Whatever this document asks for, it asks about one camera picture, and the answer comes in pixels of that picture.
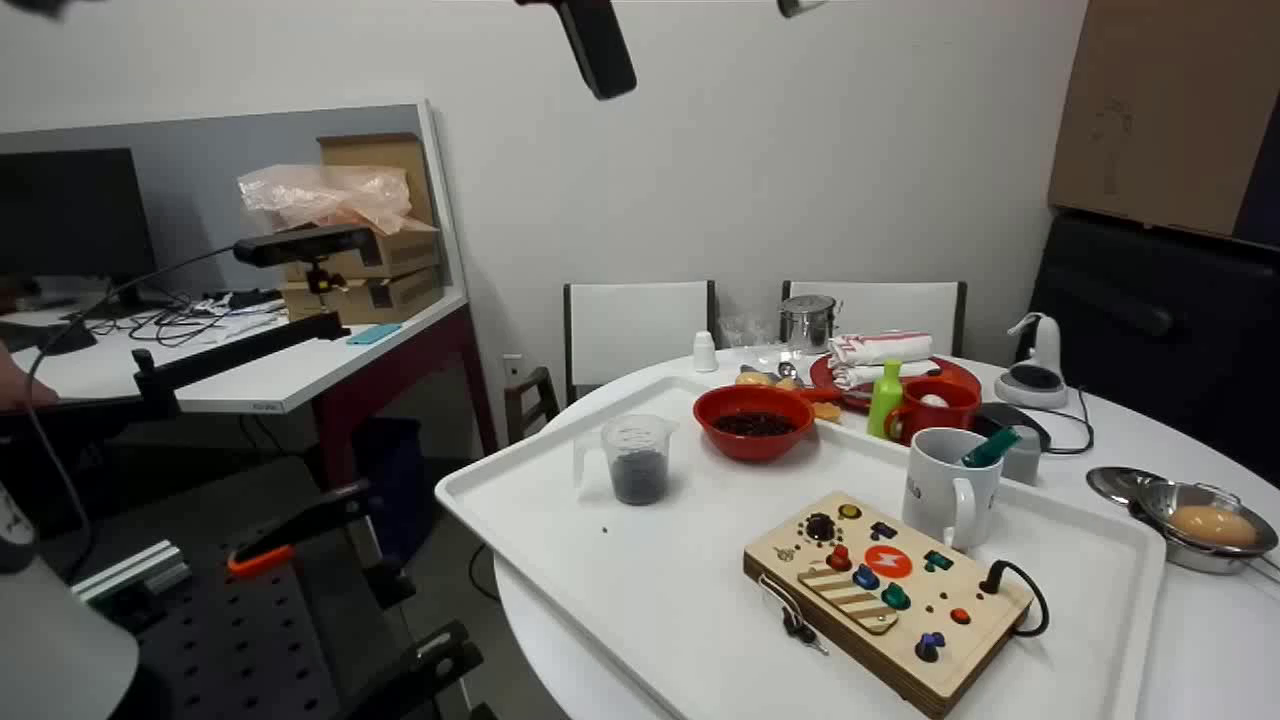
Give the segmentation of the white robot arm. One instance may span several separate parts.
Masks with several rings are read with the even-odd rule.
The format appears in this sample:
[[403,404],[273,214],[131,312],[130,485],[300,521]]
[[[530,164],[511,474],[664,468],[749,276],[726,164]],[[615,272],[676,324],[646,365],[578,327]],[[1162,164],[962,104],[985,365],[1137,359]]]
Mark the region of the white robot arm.
[[579,80],[597,99],[615,99],[636,87],[629,42],[620,34],[612,0],[522,0],[557,14]]

